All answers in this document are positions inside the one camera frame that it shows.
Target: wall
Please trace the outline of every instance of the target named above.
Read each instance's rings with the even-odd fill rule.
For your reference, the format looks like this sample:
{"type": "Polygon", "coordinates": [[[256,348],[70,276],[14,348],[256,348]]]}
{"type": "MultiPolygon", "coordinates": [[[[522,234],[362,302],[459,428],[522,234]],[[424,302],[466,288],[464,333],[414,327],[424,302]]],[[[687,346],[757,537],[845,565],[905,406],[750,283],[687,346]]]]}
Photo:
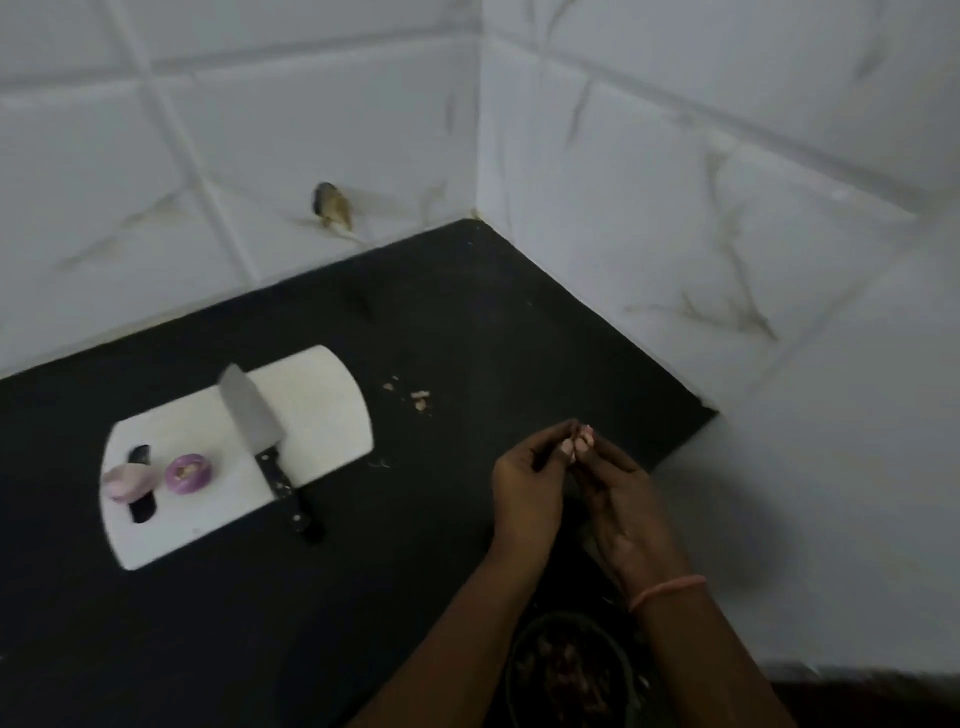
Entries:
{"type": "Polygon", "coordinates": [[[953,3],[487,0],[484,19],[479,209],[722,409],[958,182],[953,3]]]}
{"type": "Polygon", "coordinates": [[[464,217],[478,0],[8,0],[0,376],[464,217]],[[317,225],[320,181],[354,204],[317,225]]]}
{"type": "Polygon", "coordinates": [[[960,671],[960,206],[656,473],[759,660],[960,671]]]}
{"type": "Polygon", "coordinates": [[[484,20],[479,210],[725,414],[657,475],[755,656],[960,669],[960,8],[484,20]]]}

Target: kitchen knife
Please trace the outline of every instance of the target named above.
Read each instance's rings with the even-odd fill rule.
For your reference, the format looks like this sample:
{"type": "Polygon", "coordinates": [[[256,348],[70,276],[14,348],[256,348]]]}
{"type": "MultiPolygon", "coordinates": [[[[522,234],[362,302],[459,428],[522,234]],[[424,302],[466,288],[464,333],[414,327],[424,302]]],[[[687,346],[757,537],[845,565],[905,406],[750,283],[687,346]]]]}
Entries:
{"type": "Polygon", "coordinates": [[[305,533],[313,523],[290,478],[279,464],[277,449],[286,436],[283,425],[277,420],[270,405],[263,399],[260,390],[236,364],[230,364],[220,375],[220,396],[240,434],[247,442],[247,449],[267,478],[276,499],[283,503],[291,525],[297,533],[305,533]]]}

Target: debris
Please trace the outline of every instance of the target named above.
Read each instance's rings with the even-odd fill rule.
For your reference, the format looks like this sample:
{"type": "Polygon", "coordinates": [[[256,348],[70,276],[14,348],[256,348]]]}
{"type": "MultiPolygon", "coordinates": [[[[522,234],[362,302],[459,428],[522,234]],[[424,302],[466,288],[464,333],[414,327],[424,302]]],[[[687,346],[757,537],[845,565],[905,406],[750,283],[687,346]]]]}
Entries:
{"type": "Polygon", "coordinates": [[[342,225],[349,231],[353,230],[353,221],[350,219],[350,202],[344,193],[330,182],[321,182],[313,191],[313,213],[320,218],[325,228],[332,223],[342,225]]]}

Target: right hand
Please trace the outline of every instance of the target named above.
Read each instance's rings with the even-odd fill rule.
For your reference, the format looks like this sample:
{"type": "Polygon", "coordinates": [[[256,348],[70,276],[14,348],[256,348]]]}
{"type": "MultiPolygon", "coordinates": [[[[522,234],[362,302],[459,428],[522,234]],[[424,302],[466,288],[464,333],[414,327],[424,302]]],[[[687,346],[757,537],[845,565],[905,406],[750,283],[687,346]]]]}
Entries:
{"type": "Polygon", "coordinates": [[[690,574],[650,476],[598,435],[577,437],[574,450],[572,471],[587,502],[597,546],[627,599],[690,574]]]}

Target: red onion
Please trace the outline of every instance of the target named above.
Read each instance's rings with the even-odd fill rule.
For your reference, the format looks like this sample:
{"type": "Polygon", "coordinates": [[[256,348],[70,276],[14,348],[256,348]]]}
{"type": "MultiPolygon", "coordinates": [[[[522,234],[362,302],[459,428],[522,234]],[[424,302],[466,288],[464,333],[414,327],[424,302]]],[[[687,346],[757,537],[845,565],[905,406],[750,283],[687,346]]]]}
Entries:
{"type": "Polygon", "coordinates": [[[104,495],[117,503],[133,503],[150,493],[159,482],[159,473],[140,463],[124,463],[100,476],[104,495]]]}
{"type": "Polygon", "coordinates": [[[210,461],[196,452],[191,452],[170,463],[163,479],[167,481],[170,490],[178,496],[185,496],[199,491],[210,482],[212,476],[213,466],[210,461]]]}

